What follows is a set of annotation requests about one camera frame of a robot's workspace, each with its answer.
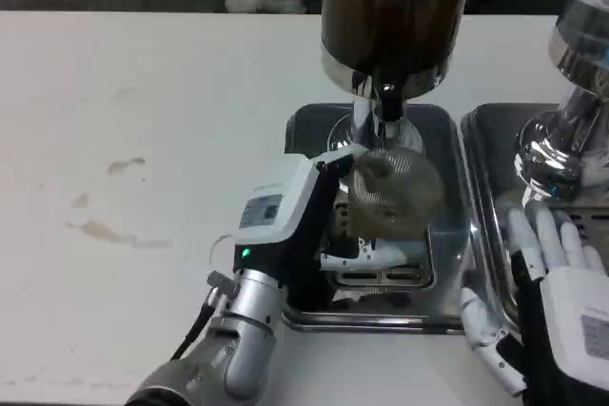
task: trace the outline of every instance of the white table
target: white table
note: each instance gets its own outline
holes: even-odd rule
[[[553,23],[465,18],[421,101],[457,122],[556,102]],[[230,271],[230,243],[212,264],[208,249],[282,154],[288,117],[349,101],[319,36],[318,16],[0,14],[0,400],[120,404],[172,353],[207,272]],[[518,404],[462,337],[282,327],[279,341],[264,405]]]

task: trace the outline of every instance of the white sneaker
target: white sneaker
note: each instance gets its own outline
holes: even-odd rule
[[[229,13],[305,13],[302,0],[226,0]]]

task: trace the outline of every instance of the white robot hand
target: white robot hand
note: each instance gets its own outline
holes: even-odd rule
[[[525,402],[596,404],[609,390],[609,341],[602,339],[609,279],[599,252],[582,245],[568,217],[538,202],[526,213],[535,229],[522,209],[503,209],[522,344],[464,287],[467,341],[510,394],[526,392]]]

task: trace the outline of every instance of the stainless steel drip tray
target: stainless steel drip tray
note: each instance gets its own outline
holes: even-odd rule
[[[521,203],[525,186],[514,171],[516,136],[529,119],[556,107],[548,104],[489,104],[479,106],[462,121],[463,145],[480,223],[482,251],[491,280],[490,298],[497,310],[502,309],[514,325],[518,323],[518,310],[495,203],[499,198]],[[572,203],[549,204],[571,216],[581,236],[596,246],[604,264],[609,266],[609,202],[581,198]]]
[[[287,126],[285,152],[314,157],[327,150],[332,127],[351,106],[301,108]],[[469,202],[459,138],[437,106],[411,104],[408,120],[444,183],[444,202],[421,240],[399,242],[408,264],[384,271],[319,273],[290,289],[284,318],[304,331],[460,333],[458,298],[472,256]],[[345,200],[337,199],[337,209]]]

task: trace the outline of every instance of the mesh filter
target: mesh filter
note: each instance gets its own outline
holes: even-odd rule
[[[349,181],[351,230],[363,238],[421,237],[443,197],[436,168],[405,147],[364,154]]]

